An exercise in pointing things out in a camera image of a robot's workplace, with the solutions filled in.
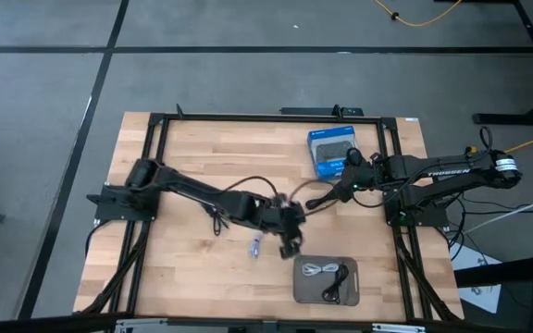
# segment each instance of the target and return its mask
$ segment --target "butcher block tabletop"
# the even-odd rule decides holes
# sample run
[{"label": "butcher block tabletop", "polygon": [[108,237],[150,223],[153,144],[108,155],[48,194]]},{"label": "butcher block tabletop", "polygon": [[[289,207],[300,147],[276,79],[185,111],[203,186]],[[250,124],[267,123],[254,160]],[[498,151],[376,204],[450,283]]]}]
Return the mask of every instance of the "butcher block tabletop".
[{"label": "butcher block tabletop", "polygon": [[[149,113],[125,113],[108,173],[122,185],[141,156]],[[417,119],[397,118],[403,154],[425,157]],[[307,132],[335,124],[170,120],[164,162],[179,172],[225,188],[248,176],[270,179],[279,192],[290,193],[315,177],[307,149]],[[353,124],[363,156],[378,152],[376,127]],[[152,152],[157,146],[156,133]],[[391,151],[390,134],[386,135]],[[237,190],[270,196],[260,180]],[[303,188],[304,203],[329,190],[326,184]],[[366,204],[381,200],[379,191],[364,191]],[[74,308],[89,305],[117,269],[126,223],[115,221],[92,237]],[[384,209],[337,203],[301,225],[302,254],[349,256],[358,264],[360,302],[356,306],[299,304],[292,296],[293,260],[279,256],[279,237],[267,235],[260,256],[249,246],[256,230],[229,224],[219,236],[200,204],[175,193],[161,194],[157,217],[143,264],[136,315],[158,317],[240,318],[322,321],[404,321],[403,299],[391,229]],[[426,276],[451,310],[463,316],[445,239],[434,228],[417,228]],[[416,283],[411,277],[415,312],[420,315]],[[130,277],[121,292],[124,310]]]}]

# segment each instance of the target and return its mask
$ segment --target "product box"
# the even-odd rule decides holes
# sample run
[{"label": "product box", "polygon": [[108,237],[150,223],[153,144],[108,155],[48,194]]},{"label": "product box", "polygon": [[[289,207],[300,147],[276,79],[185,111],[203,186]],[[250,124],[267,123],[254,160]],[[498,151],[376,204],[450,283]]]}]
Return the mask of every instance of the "product box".
[{"label": "product box", "polygon": [[357,148],[355,130],[353,126],[312,130],[307,134],[307,146],[317,178],[337,179],[344,169],[347,150]]}]

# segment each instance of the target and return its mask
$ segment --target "gray mouse pad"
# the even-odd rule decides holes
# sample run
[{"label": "gray mouse pad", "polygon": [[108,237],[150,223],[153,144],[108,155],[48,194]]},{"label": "gray mouse pad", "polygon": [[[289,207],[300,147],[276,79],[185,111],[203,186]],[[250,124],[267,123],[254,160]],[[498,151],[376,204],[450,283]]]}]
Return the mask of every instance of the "gray mouse pad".
[{"label": "gray mouse pad", "polygon": [[[335,273],[322,272],[311,277],[302,273],[302,265],[311,263],[320,267],[328,264],[344,264],[349,268],[349,276],[339,287],[340,302],[326,302],[322,291],[334,282]],[[319,303],[332,305],[356,306],[359,303],[359,275],[357,262],[349,257],[331,257],[320,255],[298,255],[293,261],[293,298],[299,303]]]}]

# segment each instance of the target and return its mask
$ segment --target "white cable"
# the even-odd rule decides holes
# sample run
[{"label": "white cable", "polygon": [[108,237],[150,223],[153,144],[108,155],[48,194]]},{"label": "white cable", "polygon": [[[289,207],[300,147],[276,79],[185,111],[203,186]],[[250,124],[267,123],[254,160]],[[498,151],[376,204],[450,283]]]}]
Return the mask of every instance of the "white cable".
[{"label": "white cable", "polygon": [[312,264],[312,263],[305,263],[302,265],[302,274],[304,274],[307,277],[314,276],[321,272],[334,273],[338,270],[339,270],[338,264],[328,264],[328,265],[323,265],[322,267],[316,264]]},{"label": "white cable", "polygon": [[529,206],[526,206],[526,207],[523,207],[523,208],[520,208],[520,209],[517,209],[517,210],[514,210],[513,212],[509,212],[509,213],[507,213],[505,215],[501,215],[501,216],[497,216],[495,218],[492,218],[489,221],[483,222],[483,223],[477,225],[476,227],[473,227],[473,228],[471,228],[469,230],[464,231],[464,234],[468,234],[468,233],[470,233],[470,232],[472,232],[472,231],[474,231],[474,230],[476,230],[478,228],[482,228],[482,227],[488,225],[489,223],[493,223],[493,222],[495,222],[497,220],[500,220],[502,218],[506,218],[507,216],[512,216],[514,214],[517,214],[519,212],[523,212],[523,211],[528,210],[530,208],[533,208],[533,204],[531,204]]}]

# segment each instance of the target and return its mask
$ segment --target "yellow cable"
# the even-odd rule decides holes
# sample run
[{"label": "yellow cable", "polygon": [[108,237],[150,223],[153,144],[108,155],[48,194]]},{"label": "yellow cable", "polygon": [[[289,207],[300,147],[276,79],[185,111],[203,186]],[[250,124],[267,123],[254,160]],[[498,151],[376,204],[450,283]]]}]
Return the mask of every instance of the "yellow cable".
[{"label": "yellow cable", "polygon": [[[384,4],[382,4],[381,1],[379,1],[379,0],[374,0],[374,1],[377,2],[378,5],[380,5],[382,8],[384,8],[388,12],[388,14],[390,14],[391,16],[394,14],[394,12],[392,12],[389,8],[387,8]],[[431,24],[431,23],[435,22],[436,20],[443,18],[447,13],[451,12],[452,9],[454,9],[456,6],[460,5],[460,3],[462,1],[463,0],[456,1],[451,7],[448,8],[448,10],[444,11],[443,13],[441,13],[436,18],[434,18],[432,20],[429,20],[427,22],[424,22],[424,23],[410,23],[410,22],[407,22],[407,21],[403,20],[399,16],[397,16],[396,19],[399,20],[401,23],[406,24],[409,27],[415,27],[415,28],[425,27],[426,25]]]},{"label": "yellow cable", "polygon": [[526,143],[522,143],[522,144],[520,144],[520,145],[517,145],[517,146],[515,146],[514,148],[509,148],[509,149],[507,149],[505,152],[506,152],[507,154],[509,154],[510,152],[514,152],[514,151],[516,151],[516,150],[518,150],[518,149],[521,149],[521,148],[524,148],[524,147],[526,147],[526,146],[529,146],[529,145],[532,144],[532,143],[533,143],[533,140],[532,140],[532,141],[529,141],[529,142],[526,142]]}]

